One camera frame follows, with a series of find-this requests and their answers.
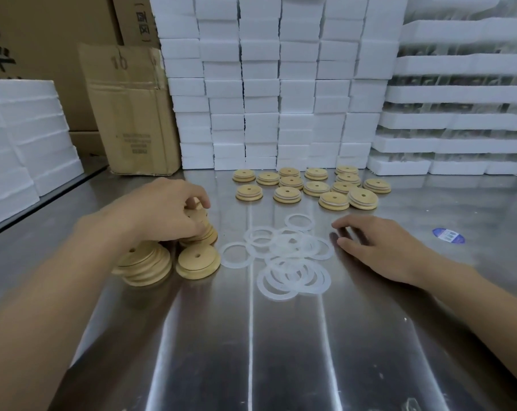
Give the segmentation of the large brown cardboard box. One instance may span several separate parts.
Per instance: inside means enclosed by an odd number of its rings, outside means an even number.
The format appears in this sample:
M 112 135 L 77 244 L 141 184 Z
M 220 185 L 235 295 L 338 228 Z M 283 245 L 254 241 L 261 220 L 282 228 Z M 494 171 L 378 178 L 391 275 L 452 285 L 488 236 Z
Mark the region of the large brown cardboard box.
M 71 131 L 97 131 L 78 45 L 121 44 L 112 0 L 0 0 L 0 79 L 51 80 Z

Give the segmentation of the group of ringed wooden lids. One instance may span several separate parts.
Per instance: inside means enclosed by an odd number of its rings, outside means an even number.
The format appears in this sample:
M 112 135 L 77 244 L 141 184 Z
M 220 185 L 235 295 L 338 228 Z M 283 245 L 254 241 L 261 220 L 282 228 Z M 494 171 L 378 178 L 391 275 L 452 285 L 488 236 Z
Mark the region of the group of ringed wooden lids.
M 273 200 L 280 204 L 296 204 L 303 195 L 318 199 L 318 204 L 330 211 L 345 211 L 351 207 L 359 210 L 374 210 L 378 196 L 392 192 L 391 184 L 379 178 L 362 180 L 358 168 L 338 165 L 335 180 L 329 184 L 329 173 L 319 167 L 307 168 L 304 176 L 293 167 L 282 167 L 277 172 L 260 172 L 239 169 L 233 173 L 234 182 L 240 183 L 235 197 L 244 202 L 263 198 L 262 186 L 276 187 Z

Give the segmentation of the stack of long foam trays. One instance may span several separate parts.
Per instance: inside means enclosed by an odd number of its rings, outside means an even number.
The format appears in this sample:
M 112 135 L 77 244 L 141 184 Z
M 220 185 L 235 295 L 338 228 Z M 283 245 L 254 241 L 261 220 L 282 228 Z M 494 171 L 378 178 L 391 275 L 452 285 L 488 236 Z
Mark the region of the stack of long foam trays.
M 517 0 L 407 0 L 366 167 L 517 175 Z

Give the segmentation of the person's right hand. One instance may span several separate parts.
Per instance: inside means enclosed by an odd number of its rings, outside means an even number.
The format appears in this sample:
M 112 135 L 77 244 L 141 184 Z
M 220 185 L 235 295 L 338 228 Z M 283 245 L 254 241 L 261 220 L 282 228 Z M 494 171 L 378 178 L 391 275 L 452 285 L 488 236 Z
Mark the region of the person's right hand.
M 369 267 L 392 281 L 421 287 L 421 276 L 441 261 L 441 256 L 414 238 L 394 220 L 349 214 L 331 226 L 340 237 L 372 247 Z

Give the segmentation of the upright brown cardboard box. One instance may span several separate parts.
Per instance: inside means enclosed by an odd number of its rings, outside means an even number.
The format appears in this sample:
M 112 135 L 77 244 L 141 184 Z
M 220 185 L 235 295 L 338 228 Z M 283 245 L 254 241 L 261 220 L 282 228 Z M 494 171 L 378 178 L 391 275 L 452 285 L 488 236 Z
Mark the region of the upright brown cardboard box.
M 80 43 L 78 56 L 110 171 L 177 172 L 180 140 L 161 51 Z

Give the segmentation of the wall of white foam blocks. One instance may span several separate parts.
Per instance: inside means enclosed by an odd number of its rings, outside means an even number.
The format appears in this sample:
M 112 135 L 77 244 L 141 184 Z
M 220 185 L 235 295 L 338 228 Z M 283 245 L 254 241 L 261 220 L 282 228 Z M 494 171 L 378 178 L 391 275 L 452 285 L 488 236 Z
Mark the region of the wall of white foam blocks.
M 366 167 L 408 0 L 150 0 L 182 168 Z

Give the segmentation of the person's left forearm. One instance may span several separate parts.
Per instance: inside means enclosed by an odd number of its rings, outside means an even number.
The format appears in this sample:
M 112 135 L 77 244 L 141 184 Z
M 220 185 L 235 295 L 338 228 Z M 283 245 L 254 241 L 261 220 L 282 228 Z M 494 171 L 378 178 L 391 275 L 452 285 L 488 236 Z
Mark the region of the person's left forearm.
M 47 411 L 105 280 L 133 240 L 121 224 L 86 216 L 0 302 L 0 411 Z

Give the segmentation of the person's left hand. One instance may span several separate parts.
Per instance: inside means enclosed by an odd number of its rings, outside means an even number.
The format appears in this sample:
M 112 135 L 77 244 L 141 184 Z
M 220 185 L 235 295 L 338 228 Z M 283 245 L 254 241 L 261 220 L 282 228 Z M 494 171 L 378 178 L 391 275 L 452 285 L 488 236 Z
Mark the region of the person's left hand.
M 105 240 L 120 253 L 141 241 L 172 241 L 173 184 L 185 180 L 156 178 L 78 221 L 94 242 Z

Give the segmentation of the stack of white foam slabs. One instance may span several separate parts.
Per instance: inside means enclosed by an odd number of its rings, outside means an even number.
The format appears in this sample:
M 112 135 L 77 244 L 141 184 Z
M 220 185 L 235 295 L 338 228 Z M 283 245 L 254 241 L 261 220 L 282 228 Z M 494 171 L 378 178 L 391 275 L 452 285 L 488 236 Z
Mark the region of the stack of white foam slabs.
M 54 82 L 0 79 L 0 223 L 83 173 Z

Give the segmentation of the person's right forearm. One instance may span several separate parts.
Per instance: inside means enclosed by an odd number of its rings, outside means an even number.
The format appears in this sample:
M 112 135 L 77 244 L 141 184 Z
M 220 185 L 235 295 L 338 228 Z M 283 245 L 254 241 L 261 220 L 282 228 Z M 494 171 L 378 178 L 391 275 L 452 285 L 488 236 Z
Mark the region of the person's right forearm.
M 416 285 L 452 310 L 517 379 L 517 297 L 468 264 L 429 249 L 413 255 Z

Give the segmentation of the pile of plain wooden lids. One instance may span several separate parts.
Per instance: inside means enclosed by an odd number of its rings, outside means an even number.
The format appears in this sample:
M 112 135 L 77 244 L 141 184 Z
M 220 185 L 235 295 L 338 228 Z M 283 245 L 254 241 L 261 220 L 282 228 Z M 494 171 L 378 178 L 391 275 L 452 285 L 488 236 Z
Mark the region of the pile of plain wooden lids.
M 190 280 L 210 276 L 220 267 L 221 255 L 213 246 L 218 239 L 217 231 L 208 217 L 204 223 L 208 227 L 205 233 L 181 238 L 175 244 L 142 241 L 118 260 L 112 274 L 132 287 L 159 283 L 172 269 Z

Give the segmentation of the blue oval sticker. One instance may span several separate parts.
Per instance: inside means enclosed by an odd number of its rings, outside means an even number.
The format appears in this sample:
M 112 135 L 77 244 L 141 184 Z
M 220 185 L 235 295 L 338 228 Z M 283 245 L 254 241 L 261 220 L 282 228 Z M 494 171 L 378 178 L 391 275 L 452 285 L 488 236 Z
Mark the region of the blue oval sticker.
M 466 242 L 466 240 L 465 240 L 463 235 L 461 235 L 460 233 L 458 233 L 456 231 L 453 231 L 451 229 L 447 229 L 447 228 L 434 228 L 432 230 L 432 233 L 438 239 L 440 239 L 442 241 L 445 241 L 445 242 L 448 242 L 448 243 L 464 244 Z

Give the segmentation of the single bare wooden lid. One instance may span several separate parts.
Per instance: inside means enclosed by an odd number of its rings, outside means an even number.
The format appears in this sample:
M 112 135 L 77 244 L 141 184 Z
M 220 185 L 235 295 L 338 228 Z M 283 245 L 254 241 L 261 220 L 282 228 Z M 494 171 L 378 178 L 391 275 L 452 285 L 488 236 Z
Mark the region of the single bare wooden lid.
M 193 199 L 195 207 L 192 209 L 186 205 L 184 212 L 190 219 L 196 222 L 203 222 L 203 220 L 207 219 L 208 217 L 207 209 L 203 207 L 203 205 L 197 197 L 194 197 Z

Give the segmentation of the brown cardboard box with print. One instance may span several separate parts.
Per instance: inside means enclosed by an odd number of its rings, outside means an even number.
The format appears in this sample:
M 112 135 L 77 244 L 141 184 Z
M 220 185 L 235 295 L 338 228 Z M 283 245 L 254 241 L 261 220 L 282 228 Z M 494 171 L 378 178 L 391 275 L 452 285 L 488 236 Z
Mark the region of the brown cardboard box with print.
M 112 0 L 126 46 L 160 48 L 150 0 Z

